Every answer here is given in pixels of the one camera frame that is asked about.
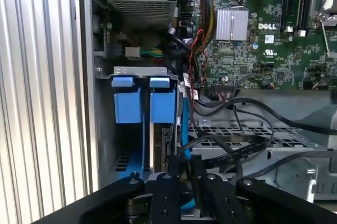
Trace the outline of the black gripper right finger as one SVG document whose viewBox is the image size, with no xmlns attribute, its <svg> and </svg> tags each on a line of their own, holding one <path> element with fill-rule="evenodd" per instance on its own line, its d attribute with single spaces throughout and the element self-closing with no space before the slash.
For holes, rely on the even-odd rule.
<svg viewBox="0 0 337 224">
<path fill-rule="evenodd" d="M 336 213 L 257 179 L 235 185 L 207 173 L 201 156 L 191 157 L 196 204 L 207 208 L 216 223 L 336 223 Z"/>
</svg>

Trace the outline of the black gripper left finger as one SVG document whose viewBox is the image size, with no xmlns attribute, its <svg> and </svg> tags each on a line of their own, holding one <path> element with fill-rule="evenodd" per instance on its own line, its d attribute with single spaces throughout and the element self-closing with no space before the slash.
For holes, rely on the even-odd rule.
<svg viewBox="0 0 337 224">
<path fill-rule="evenodd" d="M 169 158 L 168 172 L 145 182 L 131 174 L 37 220 L 37 223 L 180 223 L 179 158 Z"/>
</svg>

